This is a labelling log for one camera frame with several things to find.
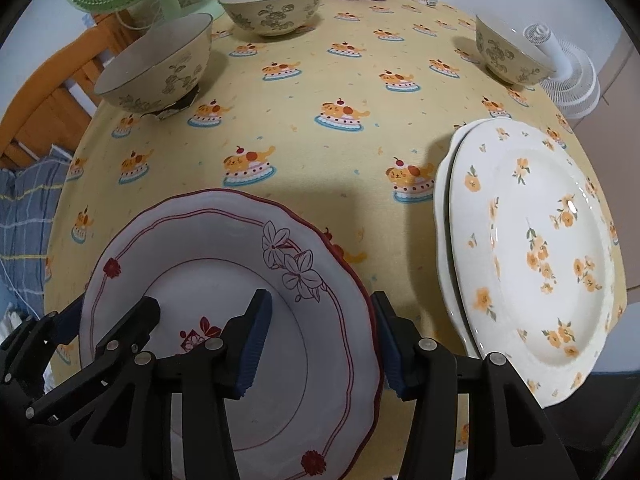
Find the floral bowl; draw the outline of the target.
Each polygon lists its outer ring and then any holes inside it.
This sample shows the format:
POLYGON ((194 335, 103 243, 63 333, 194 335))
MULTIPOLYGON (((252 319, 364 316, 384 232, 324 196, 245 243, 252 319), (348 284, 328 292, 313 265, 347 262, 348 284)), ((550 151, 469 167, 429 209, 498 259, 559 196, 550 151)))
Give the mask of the floral bowl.
POLYGON ((555 73, 550 58, 500 18, 476 14, 475 29, 488 70, 507 84, 533 86, 555 73))
POLYGON ((306 25, 321 0, 219 0, 232 22, 258 36, 283 36, 306 25))
POLYGON ((149 30, 116 55, 94 93, 128 113, 164 110, 198 85, 209 61, 213 17, 193 13, 149 30))

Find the white fan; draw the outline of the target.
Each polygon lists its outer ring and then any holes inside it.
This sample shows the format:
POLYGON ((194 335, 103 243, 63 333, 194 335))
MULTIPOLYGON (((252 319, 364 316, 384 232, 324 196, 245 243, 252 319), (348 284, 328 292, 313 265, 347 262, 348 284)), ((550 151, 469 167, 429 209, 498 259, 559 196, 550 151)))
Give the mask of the white fan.
POLYGON ((600 81, 588 54, 570 42, 556 38, 542 23, 531 24, 523 35, 553 62, 554 73, 541 87, 566 119, 589 115, 600 100, 600 81))

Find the grey plaid pillow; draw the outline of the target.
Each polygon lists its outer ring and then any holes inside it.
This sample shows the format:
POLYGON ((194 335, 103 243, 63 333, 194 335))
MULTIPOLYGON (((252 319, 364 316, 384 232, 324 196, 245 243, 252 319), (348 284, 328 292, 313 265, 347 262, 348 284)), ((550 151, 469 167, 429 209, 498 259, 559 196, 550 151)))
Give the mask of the grey plaid pillow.
POLYGON ((69 166, 50 154, 26 169, 1 171, 1 281, 34 318, 43 316, 49 238, 69 166))

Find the orange flower plate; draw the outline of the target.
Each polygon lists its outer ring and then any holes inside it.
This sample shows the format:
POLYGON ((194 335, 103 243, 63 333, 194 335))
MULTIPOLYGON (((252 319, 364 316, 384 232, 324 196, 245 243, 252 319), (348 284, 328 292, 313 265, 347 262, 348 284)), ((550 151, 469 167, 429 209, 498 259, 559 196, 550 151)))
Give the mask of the orange flower plate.
POLYGON ((587 177, 548 134, 492 118, 464 136, 448 183, 478 352, 504 354, 541 406, 564 401, 596 364, 614 304, 612 243, 587 177))

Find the lower cream plate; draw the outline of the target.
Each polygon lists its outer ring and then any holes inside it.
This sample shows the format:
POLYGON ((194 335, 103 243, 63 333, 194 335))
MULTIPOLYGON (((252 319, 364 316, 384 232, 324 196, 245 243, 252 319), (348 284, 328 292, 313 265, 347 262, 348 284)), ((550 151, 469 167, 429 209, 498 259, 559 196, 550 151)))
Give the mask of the lower cream plate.
POLYGON ((454 258, 452 258, 449 224, 448 224, 448 188, 451 164, 457 154, 458 146, 466 135, 488 118, 477 119, 467 125, 457 128, 450 139, 448 152, 439 163, 435 174, 433 190, 433 214, 436 229, 436 263, 438 281, 442 299, 444 300, 447 314, 458 336, 460 337, 465 352, 471 358, 479 358, 477 345, 473 339, 469 322, 463 312, 462 300, 458 289, 456 270, 454 270, 454 258))

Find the yellow patterned tablecloth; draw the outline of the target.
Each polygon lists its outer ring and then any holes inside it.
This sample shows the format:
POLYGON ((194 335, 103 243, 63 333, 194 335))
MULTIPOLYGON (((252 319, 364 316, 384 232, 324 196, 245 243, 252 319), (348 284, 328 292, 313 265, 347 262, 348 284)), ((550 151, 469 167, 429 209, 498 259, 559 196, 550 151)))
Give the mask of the yellow patterned tablecloth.
POLYGON ((256 38, 213 24, 196 103, 164 120, 101 104, 82 136, 53 221, 46 307, 82 292, 112 237, 167 197, 220 188, 255 154, 250 194, 326 233, 369 290, 448 348, 462 346, 439 298, 428 198, 397 199, 401 178, 429 181, 454 130, 511 115, 590 161, 544 90, 507 87, 480 66, 473 19, 442 3, 322 0, 294 34, 256 38))

